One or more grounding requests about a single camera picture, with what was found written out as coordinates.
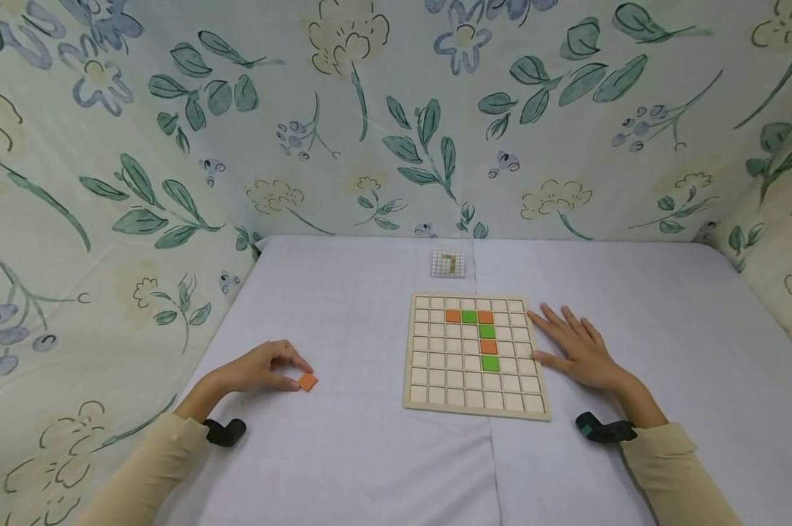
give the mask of grid board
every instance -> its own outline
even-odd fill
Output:
[[[466,277],[466,254],[462,251],[448,253],[448,251],[434,250],[431,253],[431,277]]]
[[[521,297],[414,294],[402,405],[550,421],[527,311]]]

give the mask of floral wallpaper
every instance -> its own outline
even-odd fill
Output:
[[[695,240],[792,338],[792,0],[0,1],[0,525],[70,524],[279,233]]]

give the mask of sleeve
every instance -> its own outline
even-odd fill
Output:
[[[739,517],[697,460],[697,446],[678,423],[636,430],[622,442],[630,471],[660,526],[735,526]]]
[[[160,415],[75,526],[151,526],[165,498],[200,457],[208,432],[194,420]]]

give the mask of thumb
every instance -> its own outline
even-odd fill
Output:
[[[554,354],[542,353],[541,351],[533,351],[533,359],[546,367],[551,367],[553,370],[558,370],[561,373],[571,372],[571,362],[567,359],[560,358]]]
[[[282,375],[274,375],[274,373],[271,373],[270,376],[267,377],[267,382],[264,383],[264,387],[267,387],[268,389],[275,389],[276,391],[300,390],[300,384],[293,380],[293,378]]]

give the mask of white tablecloth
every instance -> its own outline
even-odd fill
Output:
[[[433,249],[466,251],[467,277],[430,278]],[[213,418],[248,432],[211,448],[159,524],[654,525],[617,448],[574,427],[616,408],[557,373],[553,422],[401,408],[409,298],[423,290],[521,294],[588,316],[685,425],[745,524],[792,525],[792,344],[721,255],[346,237],[270,239],[191,382],[287,338],[319,383],[225,399]]]

